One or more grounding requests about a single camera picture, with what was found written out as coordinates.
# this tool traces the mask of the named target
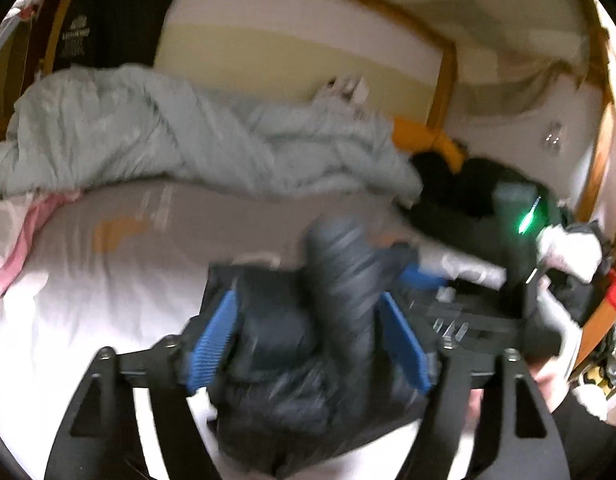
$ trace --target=mattress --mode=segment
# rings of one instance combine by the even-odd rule
[[[419,240],[429,270],[467,268],[479,279],[502,279],[502,269],[421,241],[385,196],[262,202],[169,180],[93,190],[55,213],[0,301],[0,436],[31,478],[43,479],[64,411],[99,348],[137,351],[179,333],[198,313],[210,262],[299,264],[301,234],[323,213],[359,219],[374,242]],[[166,480],[147,390],[135,394],[150,475]],[[189,403],[223,477],[262,478],[219,455],[206,428],[212,408],[205,392]],[[415,432],[402,428],[294,479],[394,478]],[[462,478],[469,457],[459,455],[454,478]]]

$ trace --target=pink fabric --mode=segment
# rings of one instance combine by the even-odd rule
[[[0,299],[23,269],[35,233],[46,224],[57,208],[74,202],[80,195],[79,192],[52,194],[32,204],[26,214],[17,243],[0,269]]]

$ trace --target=person's arm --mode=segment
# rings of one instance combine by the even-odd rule
[[[572,480],[616,478],[616,427],[588,413],[568,394],[552,413]]]

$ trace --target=green light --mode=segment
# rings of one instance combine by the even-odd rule
[[[522,235],[524,232],[528,230],[530,224],[532,224],[532,220],[534,220],[534,209],[532,209],[526,216],[523,217],[521,224],[519,225],[519,234]]]

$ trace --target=crumpled comforter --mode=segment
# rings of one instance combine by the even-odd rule
[[[369,188],[416,199],[421,181],[391,133],[379,114],[261,102],[135,65],[71,68],[16,103],[0,194],[168,175],[251,195]]]

